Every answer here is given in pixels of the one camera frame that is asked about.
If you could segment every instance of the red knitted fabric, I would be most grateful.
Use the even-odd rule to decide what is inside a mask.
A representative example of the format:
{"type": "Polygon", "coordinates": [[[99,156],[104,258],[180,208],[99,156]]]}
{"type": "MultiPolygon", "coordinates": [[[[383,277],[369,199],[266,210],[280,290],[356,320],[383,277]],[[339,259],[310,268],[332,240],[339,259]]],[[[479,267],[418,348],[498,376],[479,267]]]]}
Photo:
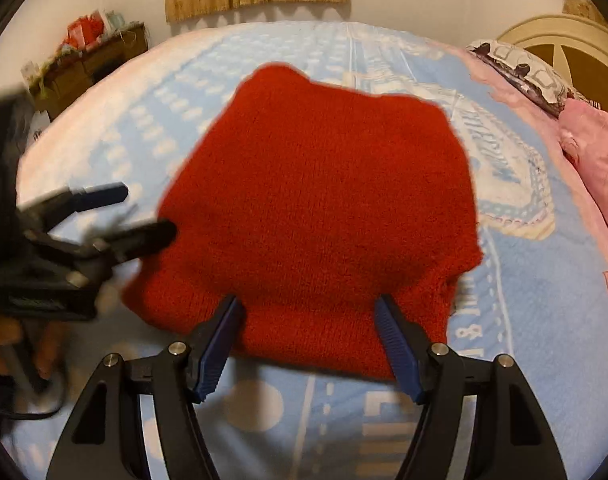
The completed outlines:
{"type": "Polygon", "coordinates": [[[468,164],[436,106],[257,70],[159,208],[176,241],[124,292],[152,325],[188,333],[220,299],[247,309],[239,349],[375,378],[389,292],[446,339],[458,276],[481,261],[468,164]]]}

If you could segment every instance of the metal bolt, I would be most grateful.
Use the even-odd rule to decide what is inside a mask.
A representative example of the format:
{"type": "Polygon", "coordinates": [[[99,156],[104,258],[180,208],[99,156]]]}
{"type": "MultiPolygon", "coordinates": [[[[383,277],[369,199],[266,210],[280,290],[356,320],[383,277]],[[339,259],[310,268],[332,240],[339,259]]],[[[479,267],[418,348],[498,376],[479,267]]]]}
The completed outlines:
{"type": "Polygon", "coordinates": [[[168,346],[168,351],[173,355],[183,354],[186,350],[186,345],[181,341],[175,341],[168,346]]]}
{"type": "Polygon", "coordinates": [[[510,368],[515,364],[513,358],[508,354],[502,354],[497,358],[497,362],[500,363],[501,367],[510,368]]]}
{"type": "Polygon", "coordinates": [[[102,238],[96,238],[95,240],[93,240],[93,247],[102,252],[107,250],[110,245],[108,244],[108,242],[106,240],[103,240],[102,238]]]}
{"type": "Polygon", "coordinates": [[[104,366],[108,366],[110,368],[111,366],[115,366],[119,360],[119,354],[108,354],[104,359],[102,359],[102,362],[104,363],[104,366]]]}
{"type": "Polygon", "coordinates": [[[77,288],[82,288],[88,284],[89,280],[78,270],[73,270],[66,275],[66,281],[77,288]]]}
{"type": "Polygon", "coordinates": [[[431,345],[431,352],[435,355],[446,355],[449,353],[449,347],[447,347],[444,343],[433,343],[431,345]]]}

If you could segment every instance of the bed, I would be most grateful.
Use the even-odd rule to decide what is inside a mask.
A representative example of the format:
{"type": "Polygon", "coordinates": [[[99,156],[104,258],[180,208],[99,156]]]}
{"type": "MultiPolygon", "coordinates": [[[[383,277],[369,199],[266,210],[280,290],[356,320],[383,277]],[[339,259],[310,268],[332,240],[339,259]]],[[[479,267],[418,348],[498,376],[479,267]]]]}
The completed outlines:
{"type": "MultiPolygon", "coordinates": [[[[151,218],[211,121],[258,66],[289,63],[310,78],[435,102],[470,156],[484,259],[460,279],[449,345],[516,356],[558,442],[570,480],[608,453],[608,229],[556,141],[556,120],[465,50],[359,23],[278,22],[183,34],[127,63],[66,110],[26,153],[19,202],[53,189],[125,182],[128,200],[80,214],[55,234],[151,218]]],[[[137,270],[121,266],[99,318],[74,327],[70,400],[55,417],[17,424],[7,441],[43,479],[74,399],[108,352],[154,354],[173,335],[120,303],[137,270]]],[[[450,470],[462,476],[474,399],[450,470]]],[[[222,478],[394,478],[420,410],[390,383],[229,359],[197,415],[222,478]]],[[[153,407],[143,399],[152,477],[165,479],[153,407]]]]}

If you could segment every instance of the wooden cabinet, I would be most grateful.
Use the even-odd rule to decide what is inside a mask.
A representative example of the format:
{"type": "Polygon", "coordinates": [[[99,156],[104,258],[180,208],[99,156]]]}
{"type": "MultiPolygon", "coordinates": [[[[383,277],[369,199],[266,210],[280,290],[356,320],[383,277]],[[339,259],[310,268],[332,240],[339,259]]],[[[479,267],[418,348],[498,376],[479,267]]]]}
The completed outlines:
{"type": "Polygon", "coordinates": [[[46,110],[52,121],[92,85],[147,50],[146,29],[138,23],[89,52],[59,59],[49,68],[41,84],[30,87],[35,109],[46,110]]]}

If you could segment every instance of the wall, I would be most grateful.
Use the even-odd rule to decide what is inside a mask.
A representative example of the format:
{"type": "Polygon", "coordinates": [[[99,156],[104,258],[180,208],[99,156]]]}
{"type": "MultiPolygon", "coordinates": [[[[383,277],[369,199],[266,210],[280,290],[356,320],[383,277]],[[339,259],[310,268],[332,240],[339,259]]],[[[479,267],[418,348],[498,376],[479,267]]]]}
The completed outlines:
{"type": "Polygon", "coordinates": [[[66,26],[102,7],[102,0],[25,0],[0,36],[0,91],[23,82],[28,61],[46,61],[66,35],[66,26]]]}
{"type": "Polygon", "coordinates": [[[497,37],[511,25],[538,14],[558,13],[564,0],[351,0],[330,4],[265,4],[169,25],[164,0],[26,0],[0,39],[0,86],[20,82],[20,67],[42,62],[61,41],[66,25],[97,8],[142,20],[150,44],[203,27],[273,20],[348,20],[410,30],[445,43],[466,45],[497,37]]]}

